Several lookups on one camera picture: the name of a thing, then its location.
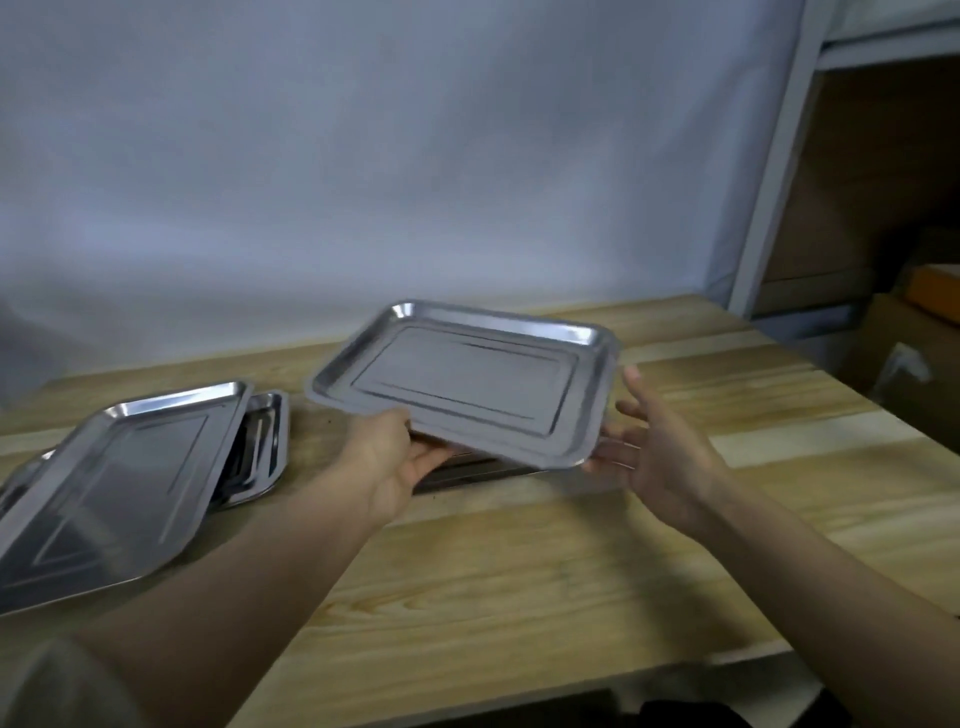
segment wooden tabletop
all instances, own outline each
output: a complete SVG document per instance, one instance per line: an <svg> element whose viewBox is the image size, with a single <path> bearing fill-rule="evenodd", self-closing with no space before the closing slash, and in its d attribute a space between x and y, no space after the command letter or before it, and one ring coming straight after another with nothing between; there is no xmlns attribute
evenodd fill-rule
<svg viewBox="0 0 960 728"><path fill-rule="evenodd" d="M960 612L960 457L698 297L567 311L612 329L749 484L871 566ZM276 492L215 514L192 561L338 451L345 417L308 403L332 345L75 376L0 415L0 477L93 410L247 378L293 394ZM623 393L622 384L613 396ZM41 640L166 578L0 619L5 672ZM417 496L364 548L234 721L343 726L578 686L778 642L702 548L580 473Z"/></svg>

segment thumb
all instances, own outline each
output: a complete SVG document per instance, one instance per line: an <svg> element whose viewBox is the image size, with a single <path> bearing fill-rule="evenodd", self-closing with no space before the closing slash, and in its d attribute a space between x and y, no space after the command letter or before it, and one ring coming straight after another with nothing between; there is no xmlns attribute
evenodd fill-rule
<svg viewBox="0 0 960 728"><path fill-rule="evenodd" d="M627 391L630 392L640 406L648 414L651 411L660 410L663 406L663 400L660 399L660 393L653 388L653 385L646 380L640 373L640 370L631 364L623 370L623 383L627 385Z"/></svg>

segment white wall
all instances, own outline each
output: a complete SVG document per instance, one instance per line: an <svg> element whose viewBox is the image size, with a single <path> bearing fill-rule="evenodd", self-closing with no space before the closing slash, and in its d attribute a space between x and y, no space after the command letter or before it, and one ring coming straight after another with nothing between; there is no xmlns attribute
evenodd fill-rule
<svg viewBox="0 0 960 728"><path fill-rule="evenodd" d="M76 370L722 296L800 8L7 0L0 338Z"/></svg>

